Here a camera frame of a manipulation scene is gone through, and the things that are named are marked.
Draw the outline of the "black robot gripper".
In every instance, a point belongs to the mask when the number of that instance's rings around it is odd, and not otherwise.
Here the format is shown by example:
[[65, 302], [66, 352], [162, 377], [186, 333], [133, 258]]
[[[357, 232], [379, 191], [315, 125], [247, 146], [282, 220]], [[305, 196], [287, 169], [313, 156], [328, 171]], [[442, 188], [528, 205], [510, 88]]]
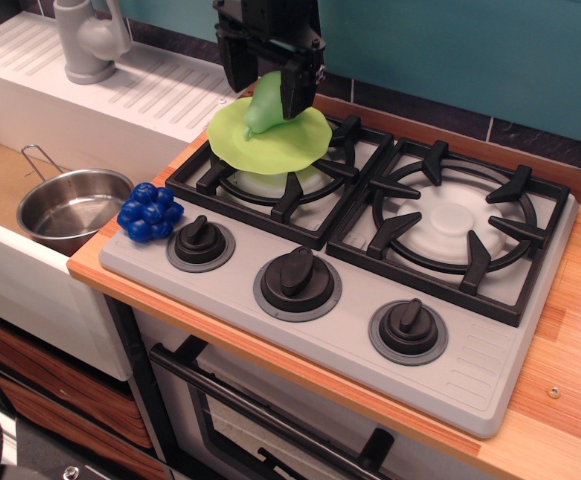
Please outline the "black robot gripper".
[[281, 68], [283, 118], [292, 120], [311, 107], [325, 75], [318, 3], [215, 1], [212, 6], [218, 14], [220, 58], [232, 90], [242, 91], [258, 79], [258, 58], [288, 61]]

